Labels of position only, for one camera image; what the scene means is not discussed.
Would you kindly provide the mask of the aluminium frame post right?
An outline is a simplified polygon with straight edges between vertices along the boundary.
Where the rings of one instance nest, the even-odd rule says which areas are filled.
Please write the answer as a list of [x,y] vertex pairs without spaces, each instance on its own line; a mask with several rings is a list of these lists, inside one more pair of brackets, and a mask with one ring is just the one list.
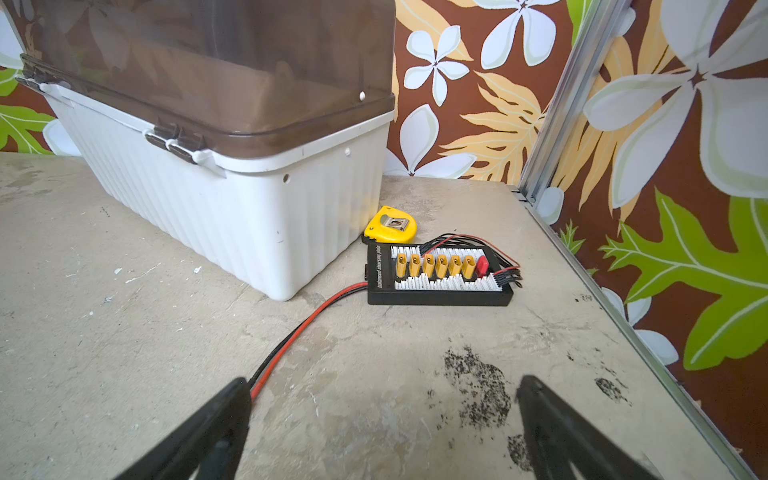
[[629,0],[591,3],[532,155],[523,169],[519,192],[529,203],[535,204],[549,186],[570,131],[630,6]]

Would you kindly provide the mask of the white toolbox brown lid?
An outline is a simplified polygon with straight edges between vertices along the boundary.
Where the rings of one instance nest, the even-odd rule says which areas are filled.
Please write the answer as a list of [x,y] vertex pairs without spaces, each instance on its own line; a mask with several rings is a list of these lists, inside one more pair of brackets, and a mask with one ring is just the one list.
[[392,1],[7,1],[22,83],[116,200],[285,301],[379,205]]

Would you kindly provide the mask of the yellow tape measure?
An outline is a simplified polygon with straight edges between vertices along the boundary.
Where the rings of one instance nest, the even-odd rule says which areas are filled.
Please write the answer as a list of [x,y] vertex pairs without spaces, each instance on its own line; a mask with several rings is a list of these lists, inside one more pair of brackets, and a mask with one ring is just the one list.
[[418,224],[411,215],[382,206],[365,227],[361,240],[365,244],[409,244],[417,233]]

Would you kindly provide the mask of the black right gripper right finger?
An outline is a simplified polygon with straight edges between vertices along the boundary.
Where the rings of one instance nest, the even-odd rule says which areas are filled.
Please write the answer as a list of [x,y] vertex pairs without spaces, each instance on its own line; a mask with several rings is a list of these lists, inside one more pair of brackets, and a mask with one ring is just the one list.
[[654,477],[536,376],[522,377],[516,400],[536,478]]

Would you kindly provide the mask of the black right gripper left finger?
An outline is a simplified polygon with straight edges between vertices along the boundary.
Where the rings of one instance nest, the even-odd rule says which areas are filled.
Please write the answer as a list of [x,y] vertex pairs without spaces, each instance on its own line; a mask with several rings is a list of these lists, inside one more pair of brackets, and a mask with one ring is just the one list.
[[251,397],[243,377],[232,380],[120,479],[233,479],[249,430]]

